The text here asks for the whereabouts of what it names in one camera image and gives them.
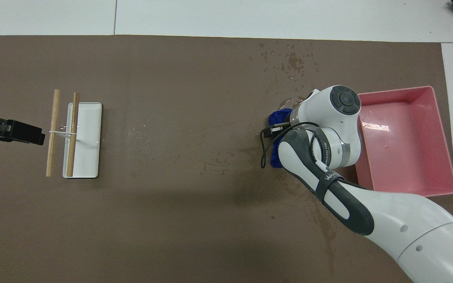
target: wooden stick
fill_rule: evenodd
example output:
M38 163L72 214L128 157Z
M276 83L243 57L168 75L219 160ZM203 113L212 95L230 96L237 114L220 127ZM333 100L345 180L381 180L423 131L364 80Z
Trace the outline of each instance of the wooden stick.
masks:
M59 100L61 99L61 90L53 90L52 104L52 121L50 122L50 131L57 131L57 119L59 118ZM55 133L51 132L48 136L48 156L46 158L46 177L52 176L53 153L55 152Z
M74 150L76 149L76 137L77 137L76 131L78 125L78 106L79 106L79 93L75 92L73 95L71 128L69 131L70 133L72 133L72 135L70 138L66 177L72 177L72 170L74 168Z

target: black velcro strap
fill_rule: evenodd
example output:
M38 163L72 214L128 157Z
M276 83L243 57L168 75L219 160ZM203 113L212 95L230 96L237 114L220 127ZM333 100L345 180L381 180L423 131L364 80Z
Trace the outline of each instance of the black velcro strap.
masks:
M344 178L337 172L334 172L333 170L328 170L328 172L326 172L319 178L318 186L316 188L316 197L318 198L320 203L322 203L322 200L324 200L324 195L326 194L328 187L336 179L343 180Z

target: brown table surface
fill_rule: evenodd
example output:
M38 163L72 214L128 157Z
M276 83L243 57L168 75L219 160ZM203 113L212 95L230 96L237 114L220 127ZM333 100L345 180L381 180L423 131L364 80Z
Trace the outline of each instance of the brown table surface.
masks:
M282 169L268 115L313 88L433 86L437 43L0 36L0 118L49 129L72 92L101 102L99 177L45 177L44 146L0 142L0 282L409 282ZM340 170L356 181L354 167ZM453 214L453 195L433 197Z

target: pink tray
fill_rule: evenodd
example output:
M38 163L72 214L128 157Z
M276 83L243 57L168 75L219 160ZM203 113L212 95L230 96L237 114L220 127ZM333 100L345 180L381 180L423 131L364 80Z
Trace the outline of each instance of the pink tray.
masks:
M431 197L453 193L453 168L431 86L359 95L360 185Z

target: black cable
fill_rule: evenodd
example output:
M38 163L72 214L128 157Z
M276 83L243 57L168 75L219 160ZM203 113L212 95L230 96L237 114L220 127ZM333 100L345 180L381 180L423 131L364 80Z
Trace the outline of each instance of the black cable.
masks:
M263 150L263 154L261 156L261 161L260 161L260 166L261 168L265 168L266 164L267 164L267 150L270 148L271 145L273 145L275 143L276 140L278 140L280 137L284 136L285 134L288 133L288 131L292 130L294 127L297 127L297 126L300 126L300 125L313 125L313 126L316 126L316 127L319 127L318 124L316 123L313 123L313 122L301 122L301 123L298 123L298 124L295 124L295 125L292 125L290 127L288 127L287 129L284 129L284 131L282 131L281 133L279 133L277 136L275 136L275 138L268 144L267 148L265 148L265 144L263 143L263 137L261 136L262 132L264 130L266 130L267 128L263 129L260 133L260 141L261 141L261 147L262 147L262 150Z

